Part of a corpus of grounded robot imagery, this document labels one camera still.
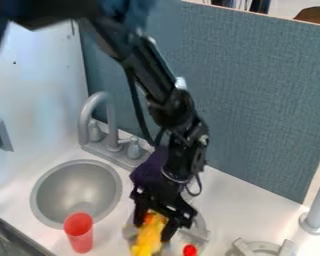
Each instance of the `red cup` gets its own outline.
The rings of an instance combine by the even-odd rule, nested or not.
[[[83,212],[71,214],[66,218],[64,231],[75,252],[86,253],[91,250],[93,243],[92,226],[92,217]]]

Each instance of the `silver faucet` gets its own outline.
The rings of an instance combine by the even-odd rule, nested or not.
[[[79,144],[83,146],[90,142],[89,122],[91,121],[91,115],[96,107],[103,102],[105,103],[107,109],[107,121],[109,129],[109,134],[106,138],[107,147],[111,151],[120,151],[122,146],[118,143],[115,106],[111,96],[106,92],[97,92],[86,100],[78,121]]]
[[[100,129],[99,121],[91,117],[98,104],[103,102],[107,111],[107,135]],[[78,120],[78,140],[83,150],[127,170],[133,170],[149,156],[149,152],[141,148],[137,137],[119,140],[115,107],[107,92],[97,92],[86,100]]]

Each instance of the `cable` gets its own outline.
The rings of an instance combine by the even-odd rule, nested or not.
[[[144,137],[145,140],[147,140],[147,142],[151,146],[154,146],[155,142],[154,142],[152,136],[149,133],[145,118],[143,116],[143,112],[142,112],[139,96],[137,94],[137,90],[136,90],[136,86],[135,86],[135,80],[134,80],[133,72],[128,68],[125,68],[124,72],[125,72],[125,74],[127,76],[127,81],[128,81],[128,85],[129,85],[129,89],[130,89],[130,94],[131,94],[133,105],[134,105],[135,115],[136,115],[136,118],[138,120],[140,129],[142,131],[143,137]]]
[[[158,134],[155,137],[155,146],[158,147],[160,146],[162,137],[164,136],[166,129],[165,128],[161,128],[160,131],[158,132]]]
[[[202,184],[202,181],[200,180],[199,175],[196,174],[194,177],[196,178],[197,185],[198,185],[198,188],[199,188],[199,191],[198,191],[197,193],[192,192],[192,191],[188,188],[187,184],[185,185],[185,189],[186,189],[187,193],[188,193],[190,196],[192,196],[192,197],[199,196],[199,195],[202,193],[202,191],[203,191],[203,184]]]

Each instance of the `purple cloth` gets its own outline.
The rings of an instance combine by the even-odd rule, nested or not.
[[[129,176],[130,179],[136,186],[141,187],[156,184],[161,179],[161,169],[166,163],[167,156],[167,147],[158,147],[143,164],[135,168]]]

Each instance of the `stainless steel sink basin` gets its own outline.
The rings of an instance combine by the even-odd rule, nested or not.
[[[73,212],[89,213],[95,222],[102,220],[115,208],[121,194],[121,179],[110,166],[76,160],[45,173],[35,184],[30,203],[42,223],[62,228]]]

